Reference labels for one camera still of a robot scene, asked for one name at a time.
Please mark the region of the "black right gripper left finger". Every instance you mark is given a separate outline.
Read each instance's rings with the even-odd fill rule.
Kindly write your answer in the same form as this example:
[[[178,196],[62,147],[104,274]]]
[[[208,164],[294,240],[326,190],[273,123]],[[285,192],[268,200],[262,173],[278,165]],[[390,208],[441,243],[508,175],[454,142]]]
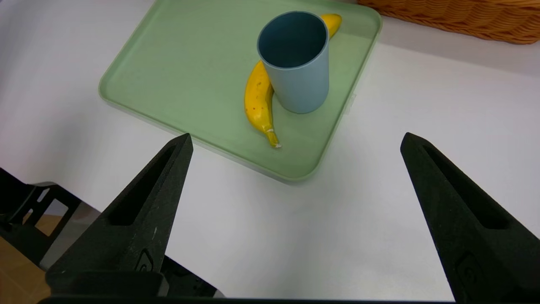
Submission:
[[[170,140],[46,272],[52,296],[166,296],[165,251],[193,154]]]

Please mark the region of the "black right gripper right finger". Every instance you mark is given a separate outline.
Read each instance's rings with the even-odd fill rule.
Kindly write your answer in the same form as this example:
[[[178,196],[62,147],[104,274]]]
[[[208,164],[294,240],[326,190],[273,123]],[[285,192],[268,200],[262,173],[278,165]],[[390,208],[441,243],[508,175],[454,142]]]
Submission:
[[[400,152],[455,301],[538,302],[538,237],[426,139]]]

